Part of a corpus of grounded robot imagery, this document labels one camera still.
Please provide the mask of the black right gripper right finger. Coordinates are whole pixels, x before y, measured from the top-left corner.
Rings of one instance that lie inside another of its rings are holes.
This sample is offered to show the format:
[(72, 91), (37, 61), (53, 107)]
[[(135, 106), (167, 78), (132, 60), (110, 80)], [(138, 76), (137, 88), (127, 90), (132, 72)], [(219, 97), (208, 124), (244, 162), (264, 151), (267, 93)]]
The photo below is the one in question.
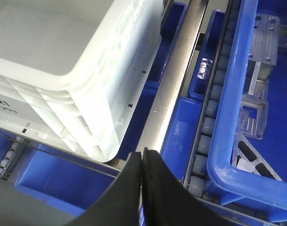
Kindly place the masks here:
[(229, 226), (191, 196), (157, 151), (143, 153), (143, 210), (147, 226)]

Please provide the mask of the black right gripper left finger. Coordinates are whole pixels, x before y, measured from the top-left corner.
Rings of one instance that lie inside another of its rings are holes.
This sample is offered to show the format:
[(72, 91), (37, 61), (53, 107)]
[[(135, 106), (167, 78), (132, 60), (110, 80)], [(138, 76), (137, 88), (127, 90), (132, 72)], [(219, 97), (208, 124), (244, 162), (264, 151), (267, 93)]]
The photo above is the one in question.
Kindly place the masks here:
[(105, 193), (69, 226), (137, 226), (142, 158), (129, 154), (127, 163)]

